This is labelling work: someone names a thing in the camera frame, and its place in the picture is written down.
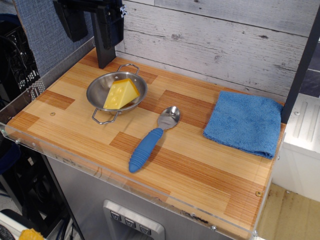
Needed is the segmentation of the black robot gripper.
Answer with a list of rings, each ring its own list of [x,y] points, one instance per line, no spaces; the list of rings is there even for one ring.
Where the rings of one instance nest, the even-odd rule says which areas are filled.
[[[103,10],[107,15],[98,16],[103,47],[108,50],[124,39],[124,16],[127,6],[121,0],[54,0],[55,12],[66,35],[77,42],[88,34],[84,12],[97,13]]]

